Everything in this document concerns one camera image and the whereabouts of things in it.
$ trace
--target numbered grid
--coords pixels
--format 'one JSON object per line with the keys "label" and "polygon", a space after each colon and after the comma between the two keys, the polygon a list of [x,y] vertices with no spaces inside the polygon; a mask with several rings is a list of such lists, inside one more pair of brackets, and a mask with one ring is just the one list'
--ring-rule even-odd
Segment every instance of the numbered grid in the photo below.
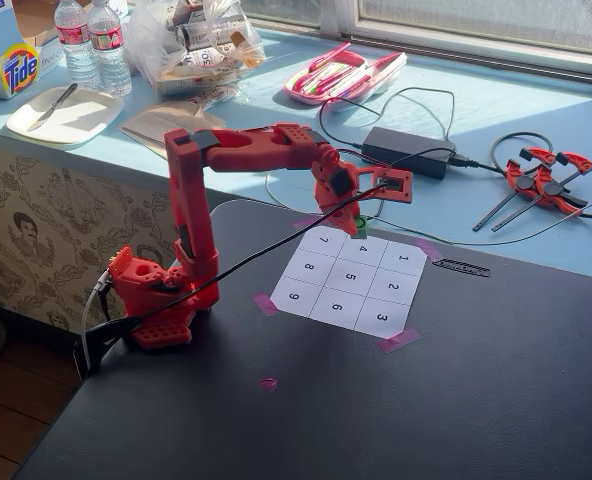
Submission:
{"label": "numbered grid", "polygon": [[279,310],[390,338],[405,327],[425,265],[417,247],[309,230],[271,296]]}

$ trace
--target red robotic arm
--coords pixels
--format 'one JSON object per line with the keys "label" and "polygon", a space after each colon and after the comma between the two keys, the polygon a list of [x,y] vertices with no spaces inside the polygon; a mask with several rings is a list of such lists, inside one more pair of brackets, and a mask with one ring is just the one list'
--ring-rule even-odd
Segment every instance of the red robotic arm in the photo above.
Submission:
{"label": "red robotic arm", "polygon": [[[371,173],[374,182],[383,180],[388,185],[369,198],[411,201],[409,172],[377,167],[358,170],[341,161],[338,152],[320,134],[296,124],[242,131],[203,130],[191,135],[179,129],[168,132],[165,143],[172,212],[180,235],[174,244],[180,266],[163,270],[150,260],[132,257],[129,247],[124,247],[112,259],[109,272],[125,304],[126,315],[142,315],[165,305],[218,274],[204,167],[216,172],[311,169],[316,179],[314,197],[323,212],[355,195],[362,173]],[[355,235],[355,218],[359,213],[358,203],[353,202],[329,220]],[[217,301],[218,285],[214,283],[174,307],[148,316],[132,337],[143,348],[188,343],[188,325],[195,312],[207,310]]]}

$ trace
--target patterned wallpaper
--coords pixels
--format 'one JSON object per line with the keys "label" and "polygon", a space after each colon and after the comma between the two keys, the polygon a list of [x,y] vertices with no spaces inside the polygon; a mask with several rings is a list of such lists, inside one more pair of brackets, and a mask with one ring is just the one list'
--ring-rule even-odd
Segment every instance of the patterned wallpaper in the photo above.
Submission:
{"label": "patterned wallpaper", "polygon": [[[85,301],[122,246],[168,267],[169,195],[0,150],[0,307],[78,332]],[[112,318],[120,299],[110,293]],[[89,325],[103,320],[97,302]]]}

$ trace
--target paper plate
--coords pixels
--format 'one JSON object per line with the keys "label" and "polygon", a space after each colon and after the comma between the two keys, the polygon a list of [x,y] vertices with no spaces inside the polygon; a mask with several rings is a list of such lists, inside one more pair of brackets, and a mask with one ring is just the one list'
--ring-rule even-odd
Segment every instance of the paper plate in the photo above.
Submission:
{"label": "paper plate", "polygon": [[27,129],[49,110],[69,85],[50,88],[31,99],[7,119],[7,128],[41,142],[73,144],[98,135],[123,109],[125,102],[108,93],[79,87],[56,109],[43,126]]}

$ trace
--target water bottle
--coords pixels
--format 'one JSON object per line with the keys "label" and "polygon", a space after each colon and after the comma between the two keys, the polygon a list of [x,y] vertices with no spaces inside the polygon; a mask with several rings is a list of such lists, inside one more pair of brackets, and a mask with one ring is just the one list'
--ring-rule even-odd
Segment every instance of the water bottle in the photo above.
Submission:
{"label": "water bottle", "polygon": [[60,0],[54,12],[58,39],[65,51],[67,71],[80,86],[98,89],[100,77],[87,30],[87,14],[75,0]]}
{"label": "water bottle", "polygon": [[132,79],[125,59],[120,19],[107,3],[108,0],[93,0],[87,21],[89,36],[98,60],[102,89],[122,97],[132,91]]}

